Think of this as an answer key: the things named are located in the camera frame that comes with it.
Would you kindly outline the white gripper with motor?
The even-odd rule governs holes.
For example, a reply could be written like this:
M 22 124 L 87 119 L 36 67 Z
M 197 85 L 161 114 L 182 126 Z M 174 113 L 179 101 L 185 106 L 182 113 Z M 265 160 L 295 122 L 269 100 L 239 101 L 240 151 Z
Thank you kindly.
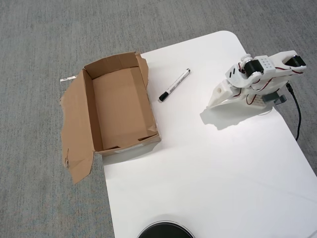
M 207 108 L 215 108 L 241 100 L 241 88 L 233 86 L 228 80 L 219 83 L 213 90 Z

